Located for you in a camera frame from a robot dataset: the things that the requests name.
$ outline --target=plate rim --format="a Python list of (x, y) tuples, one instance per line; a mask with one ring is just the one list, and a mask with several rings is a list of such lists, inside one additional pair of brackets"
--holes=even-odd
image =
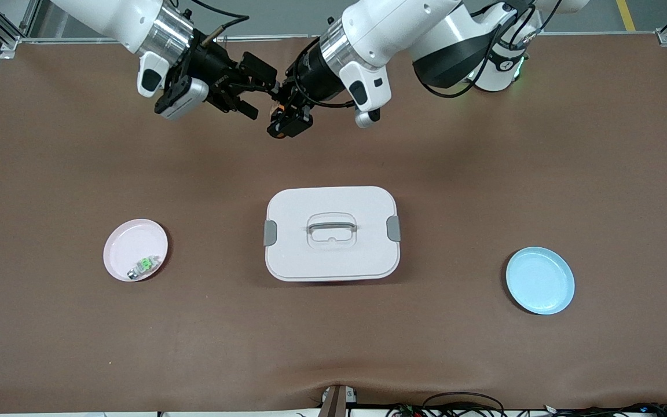
[[(511, 280), (509, 279), (510, 271), (511, 271), (511, 265), (515, 264), (516, 259), (519, 258), (520, 256), (522, 256), (524, 254), (530, 254), (530, 253), (545, 254), (545, 255), (546, 254), (551, 254), (554, 257), (557, 257), (560, 261), (562, 261), (563, 264), (564, 264), (565, 269), (567, 269), (567, 274), (564, 274), (564, 276), (566, 277), (566, 279), (569, 281), (569, 283), (571, 285), (569, 285), (569, 290), (566, 293), (566, 299), (563, 300), (563, 302), (561, 304), (559, 304), (559, 306), (556, 306), (552, 309), (543, 309), (543, 310), (542, 309), (535, 309), (533, 307), (527, 306), (526, 304), (522, 303), (522, 301), (519, 300), (519, 298), (517, 298), (516, 294), (512, 290)], [(522, 308), (524, 308), (527, 311), (532, 312), (534, 314), (540, 314), (540, 315), (557, 314), (557, 313), (563, 311), (564, 309), (566, 309), (567, 306), (570, 305), (571, 301), (573, 300), (573, 298), (575, 296), (575, 276), (573, 274), (573, 270), (571, 269), (570, 265), (567, 263), (567, 261), (562, 256), (560, 256), (558, 253), (556, 253), (556, 251), (553, 251), (551, 249), (548, 249), (548, 248), (545, 248), (545, 247), (542, 247), (542, 246), (527, 246), (526, 248), (522, 248), (522, 249), (519, 249), (518, 251), (516, 251), (516, 253), (514, 253), (511, 256), (511, 259), (508, 260), (508, 264), (506, 265), (505, 281), (506, 281), (506, 287), (508, 287), (508, 292), (511, 294), (514, 301), (516, 301), (519, 304), (519, 306), (521, 306)]]
[(162, 264), (165, 261), (166, 255), (169, 253), (169, 236), (166, 233), (166, 230), (164, 229), (164, 227), (161, 226), (158, 222), (152, 221), (151, 219), (145, 219), (145, 218), (132, 219), (132, 220), (123, 222), (122, 224), (115, 227), (115, 229), (112, 230), (112, 233), (109, 234), (106, 241), (104, 241), (104, 248), (102, 250), (102, 263), (104, 264), (104, 269), (108, 272), (110, 277), (113, 277), (116, 280), (120, 280), (120, 281), (126, 282), (126, 283), (135, 283), (135, 282), (139, 282), (139, 281), (148, 279), (148, 277), (151, 277), (151, 275), (155, 274), (159, 269), (155, 269), (155, 270), (151, 271), (151, 273), (146, 274), (143, 277), (140, 277), (140, 279), (138, 279), (138, 280), (130, 280), (130, 279), (127, 279), (127, 277), (123, 278), (123, 277), (115, 276), (111, 272), (111, 269), (108, 267), (108, 264), (109, 264), (109, 259), (111, 259), (111, 256), (109, 256), (109, 248), (111, 248), (112, 245), (109, 242), (113, 241), (113, 238), (116, 238), (115, 235), (118, 232), (118, 230), (123, 229), (125, 226), (127, 226), (127, 228), (129, 229), (129, 227), (132, 226), (132, 225), (129, 225), (129, 224), (151, 225), (151, 226), (157, 227), (158, 230), (161, 231), (162, 236), (164, 238), (165, 245), (166, 245), (166, 253), (162, 255), (162, 258), (164, 258), (162, 260)]

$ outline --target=gray latch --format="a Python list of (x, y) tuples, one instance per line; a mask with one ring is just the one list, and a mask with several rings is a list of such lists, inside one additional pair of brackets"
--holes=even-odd
[(398, 216), (387, 217), (387, 238), (394, 241), (400, 242), (400, 221), (398, 221)]
[(277, 243), (277, 224), (274, 221), (264, 222), (264, 246)]

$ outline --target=blue plate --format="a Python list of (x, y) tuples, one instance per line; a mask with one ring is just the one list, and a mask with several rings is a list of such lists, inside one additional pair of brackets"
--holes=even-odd
[(537, 246), (511, 257), (506, 284), (517, 303), (535, 314), (561, 312), (575, 294), (575, 280), (567, 262), (550, 249)]

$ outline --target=yellow floor line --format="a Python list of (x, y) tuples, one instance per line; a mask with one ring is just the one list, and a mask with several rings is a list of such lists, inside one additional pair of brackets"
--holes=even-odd
[(629, 14), (629, 8), (627, 7), (627, 0), (617, 0), (617, 7), (619, 8), (619, 14), (622, 15), (624, 28), (627, 29), (628, 32), (634, 32), (635, 22), (632, 21), (632, 15)]

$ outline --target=black cable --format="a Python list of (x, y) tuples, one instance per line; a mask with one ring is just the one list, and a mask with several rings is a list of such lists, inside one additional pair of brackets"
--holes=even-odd
[(477, 71), (477, 74), (475, 74), (474, 78), (470, 80), (470, 82), (468, 83), (468, 86), (461, 89), (459, 92), (452, 93), (452, 94), (440, 93), (440, 92), (437, 92), (436, 90), (434, 90), (434, 88), (431, 88), (431, 86), (429, 86), (426, 83), (424, 83), (423, 81), (421, 81), (421, 78), (419, 77), (419, 74), (416, 74), (416, 78), (419, 79), (419, 82), (421, 83), (421, 85), (424, 86), (424, 88), (426, 88), (427, 92), (432, 93), (433, 95), (435, 95), (437, 97), (458, 98), (461, 95), (463, 95), (464, 93), (469, 92), (469, 90), (471, 90), (471, 88), (475, 86), (475, 84), (477, 83), (477, 80), (482, 75), (482, 72), (484, 72), (485, 67), (488, 65), (488, 61), (489, 61), (488, 57), (490, 55), (490, 51), (493, 50), (493, 46), (495, 46), (495, 44), (498, 42), (498, 39), (500, 39), (500, 37), (503, 34), (505, 34), (504, 28), (510, 27), (511, 24), (505, 23), (502, 26), (498, 27), (498, 29), (496, 29), (495, 34), (493, 34), (493, 39), (490, 40), (490, 44), (488, 45), (488, 49), (487, 49), (487, 51), (485, 51), (485, 56), (482, 59), (482, 65), (480, 65), (480, 69)]
[(484, 8), (480, 9), (479, 11), (470, 13), (470, 17), (480, 16), (480, 15), (482, 15), (482, 13), (487, 12), (490, 8), (492, 8), (493, 6), (495, 6), (497, 4), (498, 4), (498, 2), (490, 3), (490, 5), (485, 6)]
[(228, 27), (231, 27), (236, 23), (241, 23), (242, 21), (247, 21), (249, 19), (248, 15), (239, 15), (239, 14), (227, 12), (225, 10), (220, 10), (219, 8), (214, 8), (213, 6), (208, 5), (207, 3), (201, 2), (200, 0), (192, 0), (192, 2), (195, 3), (196, 5), (199, 5), (199, 6), (202, 6), (202, 7), (206, 8), (207, 10), (213, 11), (215, 13), (222, 14), (223, 16), (234, 17), (235, 19), (220, 25), (220, 27), (222, 27), (223, 29), (228, 29)]
[(297, 58), (295, 58), (295, 61), (292, 63), (292, 79), (295, 82), (295, 88), (297, 88), (297, 91), (300, 93), (300, 95), (305, 98), (305, 100), (313, 103), (314, 105), (318, 105), (321, 107), (326, 107), (326, 108), (348, 108), (348, 107), (353, 107), (354, 106), (354, 100), (349, 100), (349, 102), (346, 103), (338, 103), (338, 104), (331, 104), (331, 103), (324, 103), (320, 102), (318, 100), (313, 100), (310, 96), (305, 93), (305, 90), (302, 88), (299, 82), (299, 77), (297, 75), (297, 66), (300, 63), (300, 59), (307, 53), (310, 48), (313, 47), (313, 45), (317, 44), (319, 38), (315, 38), (312, 42), (307, 44), (306, 47), (304, 47), (300, 53), (297, 55)]
[(667, 417), (667, 404), (638, 403), (622, 408), (561, 409), (556, 411), (552, 417), (617, 417), (627, 416), (627, 412), (650, 412), (656, 417)]
[(476, 409), (479, 409), (480, 407), (482, 407), (482, 409), (485, 409), (487, 411), (498, 411), (501, 414), (502, 417), (506, 417), (505, 408), (503, 407), (503, 403), (501, 403), (501, 401), (498, 401), (497, 399), (493, 398), (492, 396), (487, 396), (487, 395), (481, 394), (481, 393), (470, 393), (468, 391), (454, 391), (454, 392), (450, 392), (450, 393), (439, 393), (439, 394), (433, 395), (433, 396), (427, 398), (426, 400), (424, 400), (421, 407), (426, 408), (426, 404), (428, 404), (429, 401), (432, 401), (436, 398), (454, 397), (454, 396), (472, 396), (472, 397), (485, 398), (485, 399), (490, 400), (493, 403), (497, 404), (499, 408), (484, 406), (482, 404), (478, 404), (478, 403), (471, 402), (471, 401), (468, 401), (468, 402), (452, 402), (452, 403), (444, 404), (440, 407), (448, 407), (449, 410), (454, 410), (454, 409), (456, 409), (455, 406), (466, 405), (468, 407), (475, 408), (473, 411), (477, 411)]
[(537, 10), (537, 7), (534, 6), (534, 5), (530, 5), (527, 10), (529, 10), (529, 16), (526, 16), (526, 20), (522, 22), (522, 24), (519, 26), (519, 29), (517, 29), (516, 32), (514, 33), (514, 35), (511, 37), (511, 41), (508, 43), (508, 49), (509, 50), (522, 49), (520, 47), (517, 47), (517, 45), (514, 44), (514, 42), (516, 41), (516, 37), (517, 37), (517, 35), (519, 35), (519, 32), (524, 30), (524, 27), (526, 27), (526, 24), (529, 23), (529, 20), (532, 18), (532, 16), (534, 16), (534, 12)]
[(311, 397), (307, 397), (307, 398), (308, 398), (310, 401), (312, 401), (312, 402), (318, 404), (316, 407), (323, 406), (323, 402), (320, 401), (320, 399), (316, 399), (315, 397), (312, 397), (312, 396), (311, 396)]
[(562, 3), (562, 2), (563, 2), (563, 0), (558, 0), (558, 2), (555, 3), (555, 7), (552, 8), (552, 11), (550, 12), (550, 14), (547, 15), (547, 19), (545, 20), (545, 22), (542, 23), (542, 26), (540, 26), (540, 28), (537, 30), (538, 34), (539, 34), (539, 32), (544, 31), (545, 27), (547, 27), (547, 24), (552, 19), (552, 16), (555, 16), (555, 12), (558, 11), (558, 8), (560, 7), (560, 3)]

